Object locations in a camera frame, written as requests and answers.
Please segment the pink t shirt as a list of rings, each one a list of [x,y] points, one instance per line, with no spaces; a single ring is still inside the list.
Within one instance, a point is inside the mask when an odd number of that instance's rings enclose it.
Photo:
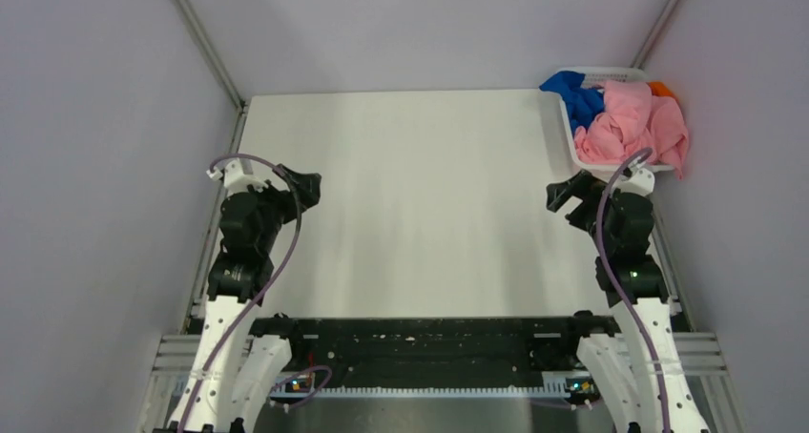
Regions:
[[[690,138],[677,101],[653,94],[642,81],[609,80],[602,88],[604,111],[573,135],[578,158],[588,164],[618,165],[650,148],[648,161],[673,167],[681,179]]]

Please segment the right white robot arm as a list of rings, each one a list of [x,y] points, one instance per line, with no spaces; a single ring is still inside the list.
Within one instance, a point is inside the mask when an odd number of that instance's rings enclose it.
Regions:
[[[581,170],[547,186],[552,212],[579,199],[566,220],[596,246],[596,281],[620,332],[573,332],[559,354],[590,373],[614,431],[708,432],[675,346],[669,291],[649,252],[654,183],[652,171],[632,166],[608,180]]]

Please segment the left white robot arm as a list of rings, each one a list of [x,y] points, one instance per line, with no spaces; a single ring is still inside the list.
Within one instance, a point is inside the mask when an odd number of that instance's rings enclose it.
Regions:
[[[205,316],[197,351],[166,432],[246,432],[256,423],[283,369],[304,361],[305,343],[289,333],[269,333],[249,344],[251,328],[269,286],[280,275],[271,250],[282,227],[301,224],[321,199],[322,177],[272,167],[280,190],[251,168],[250,156],[209,166],[223,185],[218,254],[208,272]]]

